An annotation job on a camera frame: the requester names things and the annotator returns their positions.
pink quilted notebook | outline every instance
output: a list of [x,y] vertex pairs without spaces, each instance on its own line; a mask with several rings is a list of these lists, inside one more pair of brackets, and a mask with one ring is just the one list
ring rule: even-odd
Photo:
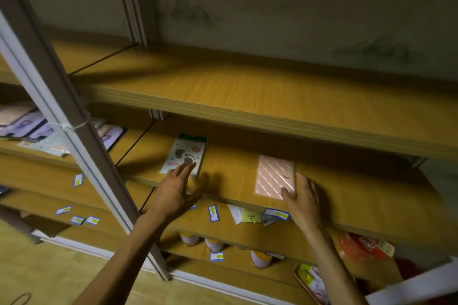
[[282,187],[295,191],[294,162],[260,155],[255,193],[282,200]]

person's left hand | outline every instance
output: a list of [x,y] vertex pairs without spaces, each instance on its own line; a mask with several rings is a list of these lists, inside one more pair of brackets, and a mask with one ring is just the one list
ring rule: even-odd
[[181,164],[169,170],[153,192],[152,205],[146,213],[156,215],[168,224],[189,210],[202,196],[201,190],[191,195],[186,194],[188,178],[195,166],[195,163]]

yellow floor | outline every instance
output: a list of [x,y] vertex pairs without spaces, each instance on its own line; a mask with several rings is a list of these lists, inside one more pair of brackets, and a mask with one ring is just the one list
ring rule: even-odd
[[[105,259],[53,244],[34,245],[2,221],[0,241],[2,304],[11,304],[24,293],[31,293],[29,304],[71,304],[106,263]],[[141,271],[127,304],[252,303],[177,280],[164,282],[152,273]]]

white zip tie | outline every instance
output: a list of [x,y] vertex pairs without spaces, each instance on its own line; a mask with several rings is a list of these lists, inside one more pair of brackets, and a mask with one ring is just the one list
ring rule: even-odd
[[48,123],[52,126],[61,127],[66,132],[74,132],[76,129],[81,128],[85,126],[87,123],[89,123],[89,120],[85,120],[83,123],[78,124],[77,126],[72,126],[70,124],[51,123],[51,122],[48,122]]

hand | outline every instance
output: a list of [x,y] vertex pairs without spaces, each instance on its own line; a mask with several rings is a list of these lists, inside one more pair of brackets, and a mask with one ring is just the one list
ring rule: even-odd
[[202,196],[200,190],[191,195],[186,194],[188,178],[195,166],[195,163],[181,164],[169,170],[154,191],[147,214],[156,215],[168,224],[189,210]]
[[308,238],[311,234],[324,231],[319,198],[312,181],[300,172],[297,172],[296,176],[295,195],[289,194],[286,188],[282,188],[282,198],[288,204],[291,217]]

